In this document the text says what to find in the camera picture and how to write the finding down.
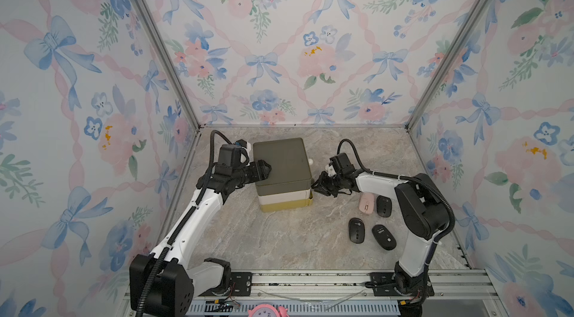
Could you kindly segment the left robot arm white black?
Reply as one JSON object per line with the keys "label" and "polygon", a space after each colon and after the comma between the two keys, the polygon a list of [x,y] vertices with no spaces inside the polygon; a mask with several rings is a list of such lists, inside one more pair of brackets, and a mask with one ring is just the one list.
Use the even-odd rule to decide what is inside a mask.
{"label": "left robot arm white black", "polygon": [[243,140],[224,144],[217,161],[200,178],[183,216],[161,242],[139,254],[129,267],[129,295],[136,316],[185,316],[194,298],[231,290],[230,263],[208,258],[190,268],[189,260],[210,221],[227,198],[246,185],[267,179],[271,166],[252,161]]}

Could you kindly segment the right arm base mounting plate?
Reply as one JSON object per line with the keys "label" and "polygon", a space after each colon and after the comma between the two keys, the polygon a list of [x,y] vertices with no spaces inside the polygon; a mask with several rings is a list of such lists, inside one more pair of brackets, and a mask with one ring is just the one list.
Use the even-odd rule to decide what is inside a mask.
{"label": "right arm base mounting plate", "polygon": [[422,283],[422,276],[415,278],[395,272],[372,272],[369,274],[369,280],[364,283],[364,287],[372,289],[375,296],[378,297],[400,297],[407,298],[419,297],[422,290],[426,291],[427,297],[435,295],[430,278],[427,277],[426,283]]}

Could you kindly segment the black Lecoo mouse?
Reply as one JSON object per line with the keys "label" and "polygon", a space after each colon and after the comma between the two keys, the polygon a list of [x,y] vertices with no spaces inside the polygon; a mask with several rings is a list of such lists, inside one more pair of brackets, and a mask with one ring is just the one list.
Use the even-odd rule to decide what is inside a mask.
{"label": "black Lecoo mouse", "polygon": [[389,197],[377,196],[376,211],[382,218],[389,218],[393,211],[393,202]]}

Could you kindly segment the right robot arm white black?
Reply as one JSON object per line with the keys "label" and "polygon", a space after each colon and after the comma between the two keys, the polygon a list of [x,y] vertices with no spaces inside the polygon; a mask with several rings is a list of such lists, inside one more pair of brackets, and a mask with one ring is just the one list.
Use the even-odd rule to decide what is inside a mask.
{"label": "right robot arm white black", "polygon": [[370,193],[397,201],[408,235],[395,266],[393,286],[400,295],[412,295],[412,304],[421,304],[428,296],[428,273],[436,247],[455,224],[451,206],[431,178],[424,173],[403,176],[356,169],[340,153],[330,159],[312,190],[333,197],[348,191]]}

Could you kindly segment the three-drawer storage cabinet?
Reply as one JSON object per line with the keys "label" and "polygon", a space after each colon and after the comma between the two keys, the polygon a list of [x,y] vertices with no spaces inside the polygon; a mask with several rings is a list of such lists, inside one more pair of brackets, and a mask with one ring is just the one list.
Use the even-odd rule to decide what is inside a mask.
{"label": "three-drawer storage cabinet", "polygon": [[271,166],[268,178],[256,183],[263,212],[312,204],[313,178],[302,138],[257,142],[253,154],[255,160],[263,160]]}

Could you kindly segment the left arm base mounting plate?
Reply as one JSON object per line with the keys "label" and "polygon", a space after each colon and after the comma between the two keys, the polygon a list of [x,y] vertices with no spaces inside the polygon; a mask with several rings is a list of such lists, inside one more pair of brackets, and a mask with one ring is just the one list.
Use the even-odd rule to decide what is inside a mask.
{"label": "left arm base mounting plate", "polygon": [[222,287],[210,292],[209,296],[249,297],[252,291],[254,274],[251,272],[232,272]]}

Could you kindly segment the pink computer mouse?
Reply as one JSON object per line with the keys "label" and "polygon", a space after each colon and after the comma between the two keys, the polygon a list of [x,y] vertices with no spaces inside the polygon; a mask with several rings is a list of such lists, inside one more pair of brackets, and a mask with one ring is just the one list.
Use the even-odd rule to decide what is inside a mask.
{"label": "pink computer mouse", "polygon": [[362,193],[360,195],[359,210],[365,215],[371,215],[376,206],[376,198],[372,193]]}

